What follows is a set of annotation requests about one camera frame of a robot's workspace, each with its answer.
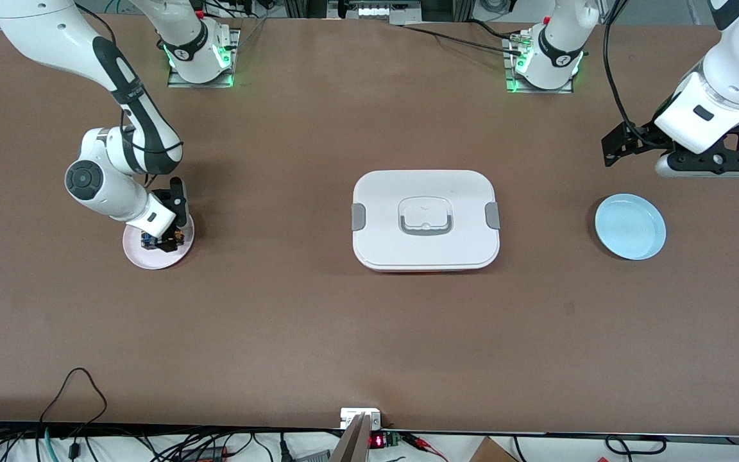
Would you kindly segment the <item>brown cardboard box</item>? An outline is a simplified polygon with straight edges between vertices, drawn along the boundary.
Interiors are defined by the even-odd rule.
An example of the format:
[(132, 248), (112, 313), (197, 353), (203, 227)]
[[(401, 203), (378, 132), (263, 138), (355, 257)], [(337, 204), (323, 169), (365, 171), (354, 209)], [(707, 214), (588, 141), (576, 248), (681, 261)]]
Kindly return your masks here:
[(469, 462), (521, 462), (489, 436), (481, 439)]

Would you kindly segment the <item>white round plate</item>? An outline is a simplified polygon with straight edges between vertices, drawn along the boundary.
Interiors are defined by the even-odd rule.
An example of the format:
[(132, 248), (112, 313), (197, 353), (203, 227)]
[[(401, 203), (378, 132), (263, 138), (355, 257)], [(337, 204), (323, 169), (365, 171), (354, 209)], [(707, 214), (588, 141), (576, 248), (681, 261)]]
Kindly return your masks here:
[(137, 267), (145, 270), (162, 270), (179, 263), (190, 252), (196, 228), (192, 216), (188, 215), (188, 226), (184, 230), (184, 242), (177, 245), (176, 251), (165, 252), (164, 250), (154, 248), (146, 250), (142, 248), (142, 231), (138, 228), (126, 225), (121, 237), (123, 251), (129, 261)]

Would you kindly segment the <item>light blue round plate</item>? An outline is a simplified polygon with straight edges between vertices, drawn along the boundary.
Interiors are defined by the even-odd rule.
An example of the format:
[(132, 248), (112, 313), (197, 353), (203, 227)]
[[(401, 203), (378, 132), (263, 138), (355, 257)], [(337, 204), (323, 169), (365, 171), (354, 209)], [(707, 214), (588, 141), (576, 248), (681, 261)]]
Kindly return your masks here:
[(593, 226), (604, 248), (629, 261), (657, 255), (668, 237), (658, 208), (643, 197), (627, 193), (604, 199), (595, 211)]

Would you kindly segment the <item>grey slanted beam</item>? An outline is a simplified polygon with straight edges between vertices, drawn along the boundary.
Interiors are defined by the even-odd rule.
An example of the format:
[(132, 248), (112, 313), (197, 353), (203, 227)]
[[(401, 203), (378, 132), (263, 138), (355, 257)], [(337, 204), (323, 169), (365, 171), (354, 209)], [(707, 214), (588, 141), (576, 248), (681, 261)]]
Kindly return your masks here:
[(328, 462), (368, 462), (372, 425), (371, 413), (351, 417)]

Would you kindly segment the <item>metal rack behind table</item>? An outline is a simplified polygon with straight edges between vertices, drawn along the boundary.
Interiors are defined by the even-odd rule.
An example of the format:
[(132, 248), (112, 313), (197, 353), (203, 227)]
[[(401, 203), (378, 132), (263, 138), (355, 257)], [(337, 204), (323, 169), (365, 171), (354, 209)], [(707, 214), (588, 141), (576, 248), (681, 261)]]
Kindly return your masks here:
[(277, 0), (290, 18), (378, 20), (388, 24), (463, 22), (477, 0)]

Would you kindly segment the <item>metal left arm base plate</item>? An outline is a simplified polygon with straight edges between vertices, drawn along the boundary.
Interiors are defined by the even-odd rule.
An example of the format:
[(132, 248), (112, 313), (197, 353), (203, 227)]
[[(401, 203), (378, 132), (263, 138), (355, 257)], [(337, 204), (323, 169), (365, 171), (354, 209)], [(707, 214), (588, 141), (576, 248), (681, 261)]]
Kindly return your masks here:
[(544, 53), (536, 51), (528, 39), (522, 42), (502, 39), (505, 87), (515, 93), (569, 94), (579, 70), (582, 55), (570, 59), (566, 67), (554, 67)]

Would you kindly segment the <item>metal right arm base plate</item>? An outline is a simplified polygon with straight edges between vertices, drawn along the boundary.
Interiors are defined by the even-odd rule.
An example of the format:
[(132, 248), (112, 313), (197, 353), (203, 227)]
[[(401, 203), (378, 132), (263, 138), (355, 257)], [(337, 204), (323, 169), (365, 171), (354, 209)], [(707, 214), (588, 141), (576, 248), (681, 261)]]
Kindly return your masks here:
[(208, 88), (223, 89), (232, 88), (235, 83), (235, 66), (237, 65), (237, 51), (241, 37), (241, 30), (234, 28), (229, 33), (229, 38), (224, 41), (224, 47), (215, 51), (216, 58), (223, 65), (222, 72), (214, 77), (213, 80), (203, 83), (191, 83), (185, 81), (175, 70), (171, 64), (171, 70), (168, 73), (167, 86), (172, 88)]

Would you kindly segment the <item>white metal bracket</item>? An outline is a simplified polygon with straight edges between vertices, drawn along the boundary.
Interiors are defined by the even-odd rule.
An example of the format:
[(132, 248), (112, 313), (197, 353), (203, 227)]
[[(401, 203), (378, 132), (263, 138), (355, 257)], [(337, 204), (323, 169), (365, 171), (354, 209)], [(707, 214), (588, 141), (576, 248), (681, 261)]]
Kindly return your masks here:
[(382, 429), (382, 413), (377, 407), (342, 407), (340, 411), (339, 429), (346, 430), (353, 418), (359, 415), (369, 415), (371, 430), (373, 432)]

